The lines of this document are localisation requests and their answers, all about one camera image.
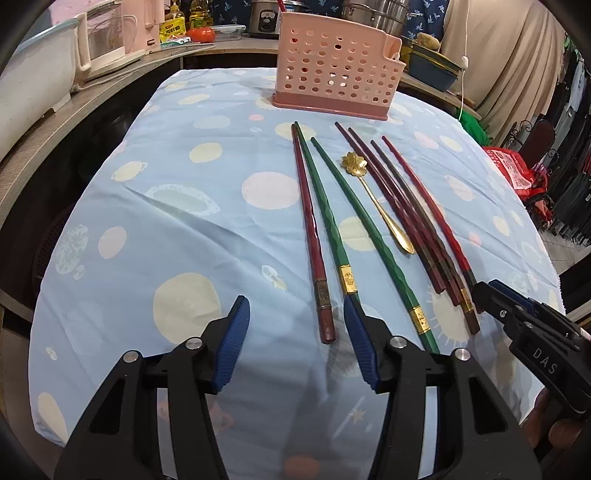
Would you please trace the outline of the dark red chopstick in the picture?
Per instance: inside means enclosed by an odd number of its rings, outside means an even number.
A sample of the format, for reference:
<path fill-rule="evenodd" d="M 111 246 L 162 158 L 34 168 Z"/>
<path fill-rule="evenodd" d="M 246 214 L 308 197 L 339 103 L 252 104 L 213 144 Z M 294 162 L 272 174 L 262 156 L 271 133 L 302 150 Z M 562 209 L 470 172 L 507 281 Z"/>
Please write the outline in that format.
<path fill-rule="evenodd" d="M 335 341 L 335 324 L 332 320 L 331 297 L 327 274 L 325 274 L 325 263 L 322 258 L 322 246 L 318 237 L 317 222 L 315 222 L 314 206 L 311 202 L 311 192 L 308 186 L 307 172 L 304 168 L 303 151 L 301 141 L 297 135 L 295 124 L 290 126 L 291 138 L 294 144 L 294 157 L 297 164 L 297 177 L 301 190 L 301 205 L 304 212 L 304 229 L 307 235 L 308 255 L 310 256 L 312 286 L 314 286 L 315 306 L 318 313 L 318 330 L 320 339 L 324 344 L 331 344 Z"/>

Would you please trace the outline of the brown chopstick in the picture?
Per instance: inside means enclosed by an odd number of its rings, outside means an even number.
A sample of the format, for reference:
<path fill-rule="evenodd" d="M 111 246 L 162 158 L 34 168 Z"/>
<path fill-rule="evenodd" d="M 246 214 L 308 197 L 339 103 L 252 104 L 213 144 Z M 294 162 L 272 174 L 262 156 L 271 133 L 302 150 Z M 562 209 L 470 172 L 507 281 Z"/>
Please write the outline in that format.
<path fill-rule="evenodd" d="M 434 256 L 438 262 L 438 266 L 440 267 L 440 271 L 442 272 L 444 279 L 449 283 L 449 288 L 451 289 L 451 298 L 453 300 L 458 300 L 458 304 L 462 307 L 464 312 L 465 321 L 470 334 L 476 335 L 480 332 L 480 324 L 474 306 L 472 301 L 469 299 L 467 290 L 464 287 L 462 279 L 456 271 L 452 259 L 450 258 L 446 248 L 439 238 L 439 235 L 437 234 L 431 218 L 426 213 L 425 209 L 417 199 L 412 189 L 409 187 L 408 183 L 405 181 L 397 168 L 394 166 L 393 162 L 388 158 L 378 143 L 375 140 L 372 140 L 370 145 L 372 145 L 373 149 L 380 156 L 382 162 L 388 167 L 391 175 L 402 188 L 407 200 L 413 207 L 415 220 L 421 226 L 422 234 L 434 252 Z"/>

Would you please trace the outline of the green chopstick gold band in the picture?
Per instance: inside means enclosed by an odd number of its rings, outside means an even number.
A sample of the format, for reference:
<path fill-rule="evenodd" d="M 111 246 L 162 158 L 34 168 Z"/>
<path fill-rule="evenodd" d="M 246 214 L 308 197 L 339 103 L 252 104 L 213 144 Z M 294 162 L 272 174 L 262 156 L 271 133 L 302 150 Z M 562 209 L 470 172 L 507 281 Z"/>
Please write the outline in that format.
<path fill-rule="evenodd" d="M 358 308 L 361 306 L 359 301 L 359 292 L 356 288 L 356 280 L 353 276 L 353 269 L 349 264 L 349 257 L 346 254 L 344 243 L 342 243 L 341 233 L 337 222 L 335 222 L 334 213 L 332 213 L 331 204 L 329 203 L 329 197 L 325 192 L 325 187 L 322 185 L 322 179 L 318 174 L 318 169 L 315 166 L 315 161 L 312 159 L 311 152 L 308 149 L 307 141 L 304 139 L 304 132 L 301 130 L 300 124 L 294 122 L 295 135 L 297 140 L 300 141 L 301 150 L 303 150 L 304 161 L 308 166 L 308 172 L 310 172 L 311 183 L 315 190 L 315 197 L 318 201 L 322 214 L 322 221 L 325 224 L 325 230 L 329 238 L 329 245 L 331 246 L 332 258 L 335 261 L 335 265 L 339 272 L 339 281 L 341 281 L 342 291 L 346 295 L 345 300 L 345 320 L 346 324 L 353 323 L 353 326 L 362 325 L 362 317 L 359 315 Z"/>

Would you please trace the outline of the maroon chopstick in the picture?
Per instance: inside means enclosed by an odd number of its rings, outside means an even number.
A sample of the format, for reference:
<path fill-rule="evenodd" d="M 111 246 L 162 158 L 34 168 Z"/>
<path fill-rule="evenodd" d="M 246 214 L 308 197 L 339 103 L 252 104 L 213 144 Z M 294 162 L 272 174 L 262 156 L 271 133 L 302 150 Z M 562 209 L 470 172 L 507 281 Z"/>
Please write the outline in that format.
<path fill-rule="evenodd" d="M 356 141 L 353 139 L 351 135 L 342 127 L 342 124 L 339 122 L 335 122 L 335 127 L 339 130 L 339 133 L 344 136 L 346 142 L 349 143 L 349 146 L 352 147 L 353 152 L 362 156 L 368 163 L 367 170 L 370 174 L 370 178 L 372 178 L 376 184 L 378 185 L 379 189 L 386 198 L 388 204 L 391 206 L 394 214 L 398 217 L 398 219 L 402 222 L 401 228 L 406 232 L 408 237 L 410 238 L 412 244 L 415 247 L 416 253 L 419 255 L 419 258 L 426 270 L 426 273 L 431 280 L 433 288 L 437 294 L 441 294 L 446 290 L 446 285 L 443 280 L 442 275 L 439 273 L 439 270 L 436 267 L 435 260 L 433 259 L 431 253 L 429 252 L 425 242 L 423 241 L 420 234 L 417 232 L 417 229 L 412 225 L 409 215 L 403 205 L 403 202 L 398 199 L 398 197 L 394 194 L 394 189 L 390 187 L 386 180 L 384 179 L 383 175 L 377 171 L 377 168 L 363 155 L 362 148 L 356 144 Z"/>
<path fill-rule="evenodd" d="M 401 189 L 399 188 L 398 184 L 396 182 L 394 182 L 394 180 L 392 179 L 391 175 L 388 173 L 387 169 L 383 166 L 383 164 L 377 159 L 376 155 L 370 151 L 370 148 L 363 143 L 363 141 L 360 139 L 360 137 L 358 135 L 353 135 L 353 131 L 352 129 L 346 130 L 349 135 L 351 135 L 353 137 L 353 139 L 356 141 L 356 144 L 358 144 L 362 150 L 363 150 L 363 155 L 366 156 L 366 158 L 377 168 L 377 171 L 383 175 L 384 179 L 386 180 L 387 184 L 392 187 L 394 189 L 394 194 L 398 197 L 399 200 L 401 200 L 403 202 L 403 205 L 407 211 L 407 214 L 410 217 L 411 223 L 412 225 L 417 229 L 417 232 L 420 234 L 420 236 L 422 237 L 423 241 L 425 242 L 425 245 L 427 246 L 429 252 L 431 253 L 433 259 L 435 260 L 436 263 L 436 267 L 439 270 L 439 273 L 442 275 L 442 272 L 440 271 L 440 267 L 438 266 L 438 262 L 434 256 L 434 252 L 432 250 L 432 248 L 428 245 L 427 240 L 425 239 L 425 237 L 422 234 L 422 228 L 421 226 L 416 222 L 415 217 L 414 217 L 414 210 L 413 207 L 410 205 L 409 201 L 407 200 L 405 194 L 401 191 Z M 458 300 L 453 300 L 451 298 L 451 289 L 449 288 L 449 283 L 444 279 L 443 280 L 445 282 L 446 285 L 446 292 L 448 293 L 452 304 L 454 306 L 459 306 L 458 304 Z"/>

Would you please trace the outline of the red chopstick black tip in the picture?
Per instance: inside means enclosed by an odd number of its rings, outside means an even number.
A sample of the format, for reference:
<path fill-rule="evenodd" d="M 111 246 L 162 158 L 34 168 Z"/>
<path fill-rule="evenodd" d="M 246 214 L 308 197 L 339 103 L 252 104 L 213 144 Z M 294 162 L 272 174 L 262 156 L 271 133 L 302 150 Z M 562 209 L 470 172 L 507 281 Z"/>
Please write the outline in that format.
<path fill-rule="evenodd" d="M 440 210 L 439 206 L 435 202 L 433 196 L 428 191 L 428 189 L 423 184 L 422 180 L 419 178 L 415 171 L 408 163 L 408 161 L 403 157 L 403 155 L 399 152 L 399 150 L 394 146 L 394 144 L 385 136 L 382 136 L 382 140 L 389 148 L 389 150 L 394 154 L 398 162 L 401 164 L 401 167 L 405 170 L 408 177 L 412 180 L 413 184 L 415 185 L 416 189 L 420 193 L 421 197 L 425 201 L 425 203 L 429 206 L 429 209 L 434 216 L 440 230 L 443 232 L 447 243 L 449 244 L 454 258 L 456 260 L 457 265 L 460 268 L 460 272 L 463 276 L 462 287 L 463 290 L 467 295 L 472 293 L 473 287 L 476 285 L 476 278 L 473 273 L 473 270 L 470 266 L 470 263 L 464 254 L 464 251 L 457 240 L 452 228 L 448 224 L 445 216 L 443 215 L 442 211 Z"/>

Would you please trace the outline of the gold flower spoon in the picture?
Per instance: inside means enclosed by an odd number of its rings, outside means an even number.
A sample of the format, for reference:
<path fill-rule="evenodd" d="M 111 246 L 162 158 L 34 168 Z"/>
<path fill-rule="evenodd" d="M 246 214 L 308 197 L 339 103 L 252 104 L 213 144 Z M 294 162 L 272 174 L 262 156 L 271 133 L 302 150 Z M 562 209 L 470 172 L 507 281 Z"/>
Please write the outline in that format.
<path fill-rule="evenodd" d="M 367 161 L 363 159 L 362 156 L 354 153 L 349 152 L 346 153 L 345 156 L 342 157 L 342 168 L 346 170 L 346 173 L 349 175 L 355 176 L 359 179 L 360 183 L 363 185 L 363 189 L 366 190 L 370 200 L 373 202 L 374 206 L 376 207 L 377 211 L 379 212 L 380 216 L 384 220 L 385 224 L 387 225 L 391 235 L 396 240 L 398 246 L 408 254 L 415 254 L 416 250 L 414 245 L 412 244 L 410 238 L 406 234 L 406 232 L 399 226 L 391 215 L 385 210 L 382 204 L 379 202 L 377 196 L 374 194 L 368 182 L 365 179 L 365 176 L 368 173 L 367 170 Z"/>

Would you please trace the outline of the dark metal chair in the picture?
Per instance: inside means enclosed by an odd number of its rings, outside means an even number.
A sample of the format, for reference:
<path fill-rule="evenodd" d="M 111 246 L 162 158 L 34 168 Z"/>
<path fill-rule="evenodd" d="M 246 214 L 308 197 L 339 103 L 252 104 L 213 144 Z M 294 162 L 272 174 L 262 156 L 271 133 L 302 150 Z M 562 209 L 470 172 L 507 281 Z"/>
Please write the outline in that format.
<path fill-rule="evenodd" d="M 551 150 L 555 129 L 545 118 L 515 123 L 507 134 L 505 147 L 517 152 L 528 169 L 535 167 Z"/>

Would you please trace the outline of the green plastic bag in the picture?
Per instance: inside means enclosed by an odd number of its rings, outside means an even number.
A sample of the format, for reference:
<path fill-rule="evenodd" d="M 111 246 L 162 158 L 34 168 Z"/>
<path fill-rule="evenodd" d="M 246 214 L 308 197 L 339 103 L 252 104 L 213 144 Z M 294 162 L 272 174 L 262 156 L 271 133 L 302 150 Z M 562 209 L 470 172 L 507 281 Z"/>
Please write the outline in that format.
<path fill-rule="evenodd" d="M 491 145 L 491 140 L 485 130 L 481 127 L 478 120 L 463 110 L 459 116 L 459 122 L 462 128 L 470 135 L 481 147 L 488 147 Z"/>

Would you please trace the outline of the beige curtain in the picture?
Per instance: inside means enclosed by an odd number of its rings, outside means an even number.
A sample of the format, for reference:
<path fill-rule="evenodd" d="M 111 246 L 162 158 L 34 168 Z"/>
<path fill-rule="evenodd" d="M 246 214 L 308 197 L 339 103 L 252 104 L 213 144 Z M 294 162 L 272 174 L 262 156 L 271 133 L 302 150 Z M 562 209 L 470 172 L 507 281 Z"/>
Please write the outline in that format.
<path fill-rule="evenodd" d="M 539 1 L 451 1 L 442 53 L 469 59 L 465 90 L 498 146 L 514 123 L 547 112 L 559 77 L 565 31 Z"/>

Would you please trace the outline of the blue yellow stacked basins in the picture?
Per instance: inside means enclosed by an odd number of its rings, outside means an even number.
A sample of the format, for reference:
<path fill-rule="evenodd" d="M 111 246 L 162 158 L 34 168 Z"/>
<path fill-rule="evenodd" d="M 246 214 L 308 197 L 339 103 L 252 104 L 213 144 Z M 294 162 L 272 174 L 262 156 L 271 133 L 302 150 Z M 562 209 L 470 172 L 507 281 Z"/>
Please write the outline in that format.
<path fill-rule="evenodd" d="M 442 92 L 448 91 L 462 72 L 460 65 L 416 42 L 412 43 L 408 68 L 410 76 Z"/>

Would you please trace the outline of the white storage bin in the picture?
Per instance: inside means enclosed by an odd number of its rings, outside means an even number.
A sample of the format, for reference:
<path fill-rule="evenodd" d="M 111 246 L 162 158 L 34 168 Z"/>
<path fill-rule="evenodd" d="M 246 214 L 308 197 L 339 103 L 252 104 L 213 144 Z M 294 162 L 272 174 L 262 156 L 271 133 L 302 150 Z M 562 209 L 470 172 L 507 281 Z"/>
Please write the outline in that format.
<path fill-rule="evenodd" d="M 80 13 L 18 46 L 1 75 L 1 155 L 48 110 L 70 99 L 91 69 L 87 15 Z"/>

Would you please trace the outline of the clear food container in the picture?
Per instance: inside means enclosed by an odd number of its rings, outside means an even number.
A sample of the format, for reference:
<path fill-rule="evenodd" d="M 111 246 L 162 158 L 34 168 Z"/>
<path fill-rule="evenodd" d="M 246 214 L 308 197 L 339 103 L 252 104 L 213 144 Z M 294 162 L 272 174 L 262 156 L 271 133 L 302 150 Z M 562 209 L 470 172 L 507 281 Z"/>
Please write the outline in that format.
<path fill-rule="evenodd" d="M 214 32 L 215 42 L 235 41 L 245 34 L 246 26 L 240 24 L 214 25 L 211 29 Z"/>

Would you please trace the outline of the yellow food package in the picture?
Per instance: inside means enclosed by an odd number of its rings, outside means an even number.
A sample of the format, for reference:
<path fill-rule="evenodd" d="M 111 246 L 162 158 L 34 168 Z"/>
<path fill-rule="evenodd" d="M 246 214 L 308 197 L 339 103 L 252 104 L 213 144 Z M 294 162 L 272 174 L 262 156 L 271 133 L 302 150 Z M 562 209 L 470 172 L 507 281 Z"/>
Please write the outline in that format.
<path fill-rule="evenodd" d="M 165 20 L 159 26 L 159 40 L 161 43 L 184 37 L 185 34 L 186 25 L 183 17 L 175 17 Z"/>

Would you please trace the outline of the steel steamer pot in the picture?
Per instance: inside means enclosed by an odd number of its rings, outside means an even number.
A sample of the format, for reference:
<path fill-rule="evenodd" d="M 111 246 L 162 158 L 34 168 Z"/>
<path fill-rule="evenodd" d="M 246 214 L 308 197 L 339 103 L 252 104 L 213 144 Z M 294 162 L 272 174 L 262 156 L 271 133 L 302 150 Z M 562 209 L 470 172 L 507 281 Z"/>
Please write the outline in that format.
<path fill-rule="evenodd" d="M 409 12 L 409 0 L 352 0 L 342 3 L 342 19 L 400 36 Z"/>

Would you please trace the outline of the pink electric kettle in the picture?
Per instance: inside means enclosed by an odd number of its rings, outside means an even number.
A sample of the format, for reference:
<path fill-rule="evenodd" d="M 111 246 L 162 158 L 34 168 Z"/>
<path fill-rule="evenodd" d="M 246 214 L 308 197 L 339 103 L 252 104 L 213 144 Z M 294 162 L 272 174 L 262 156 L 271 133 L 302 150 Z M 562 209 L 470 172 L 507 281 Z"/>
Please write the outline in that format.
<path fill-rule="evenodd" d="M 160 49 L 159 27 L 164 22 L 163 0 L 122 0 L 123 42 L 127 54 Z"/>

